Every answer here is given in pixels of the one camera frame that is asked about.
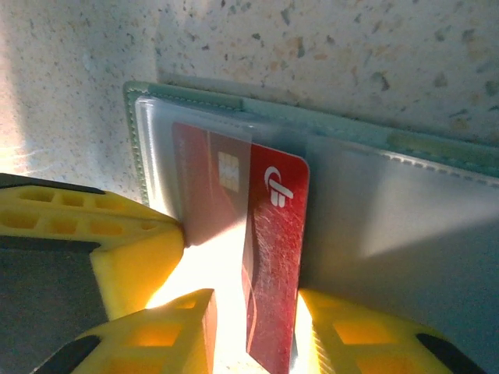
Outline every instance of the card logo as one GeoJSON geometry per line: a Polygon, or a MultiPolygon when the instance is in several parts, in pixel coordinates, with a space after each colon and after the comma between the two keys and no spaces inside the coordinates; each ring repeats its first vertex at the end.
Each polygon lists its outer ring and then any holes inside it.
{"type": "Polygon", "coordinates": [[[265,185],[267,186],[267,191],[270,189],[273,206],[284,208],[286,198],[293,198],[293,192],[281,184],[281,173],[274,166],[270,166],[265,171],[265,185]]]}
{"type": "Polygon", "coordinates": [[[218,152],[218,181],[227,189],[239,191],[239,159],[237,157],[218,152]]]}

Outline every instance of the speckled countertop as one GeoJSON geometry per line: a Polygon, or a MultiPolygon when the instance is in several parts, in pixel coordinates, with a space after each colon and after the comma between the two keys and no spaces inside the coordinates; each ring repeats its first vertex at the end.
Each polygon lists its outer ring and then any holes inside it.
{"type": "Polygon", "coordinates": [[[139,199],[129,79],[499,145],[497,0],[0,3],[0,170],[139,199]]]}

